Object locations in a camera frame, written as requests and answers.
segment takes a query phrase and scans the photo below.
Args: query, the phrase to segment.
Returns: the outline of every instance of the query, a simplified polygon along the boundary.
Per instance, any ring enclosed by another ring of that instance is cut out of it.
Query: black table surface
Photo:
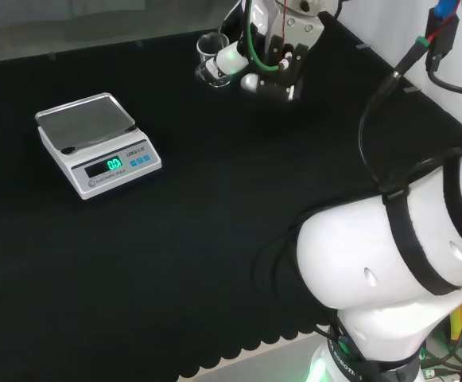
[[[199,35],[0,62],[0,380],[170,381],[324,321],[286,261],[271,276],[281,240],[254,259],[306,205],[371,188],[357,122],[390,68],[338,26],[306,64],[302,101],[271,103],[198,84]],[[462,137],[405,86],[365,132],[381,171]],[[163,169],[82,201],[34,115],[100,92]]]

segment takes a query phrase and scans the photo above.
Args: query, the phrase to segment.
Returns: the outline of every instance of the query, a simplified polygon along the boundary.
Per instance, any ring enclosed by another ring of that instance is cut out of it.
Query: green digital display
[[[122,163],[118,157],[111,158],[107,161],[107,167],[109,168],[109,170],[115,170],[121,166],[122,166]]]
[[[116,170],[119,167],[122,167],[122,162],[119,156],[116,155],[115,157],[105,159],[104,161],[86,167],[86,173],[89,177],[96,177],[107,171]]]

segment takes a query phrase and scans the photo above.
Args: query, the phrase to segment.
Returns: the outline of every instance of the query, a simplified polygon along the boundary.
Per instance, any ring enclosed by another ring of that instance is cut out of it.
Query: black strap
[[[390,221],[391,233],[404,263],[414,278],[430,293],[442,296],[458,290],[458,286],[447,282],[430,265],[414,231],[413,222],[409,215],[407,194],[408,188],[405,187],[382,197]]]
[[[443,167],[443,190],[450,219],[462,238],[462,192],[460,191],[460,158],[452,158]]]

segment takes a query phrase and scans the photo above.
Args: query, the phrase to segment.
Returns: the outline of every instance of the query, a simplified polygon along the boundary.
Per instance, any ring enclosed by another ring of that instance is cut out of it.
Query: red wire
[[[443,25],[438,29],[436,30],[434,33],[432,33],[429,38],[427,38],[427,40],[429,40],[430,42],[432,42],[432,40],[439,36],[439,34],[443,31],[443,27],[448,23],[448,21],[450,21],[450,19],[455,16],[456,14],[456,10],[459,9],[459,5],[460,5],[460,0],[456,3],[456,7],[455,9],[453,10],[453,12],[443,21]]]

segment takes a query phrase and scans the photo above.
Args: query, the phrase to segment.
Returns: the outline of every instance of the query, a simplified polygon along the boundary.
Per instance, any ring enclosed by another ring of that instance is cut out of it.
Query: electronic scale
[[[84,200],[161,168],[146,134],[108,93],[41,111],[36,120],[41,141]]]

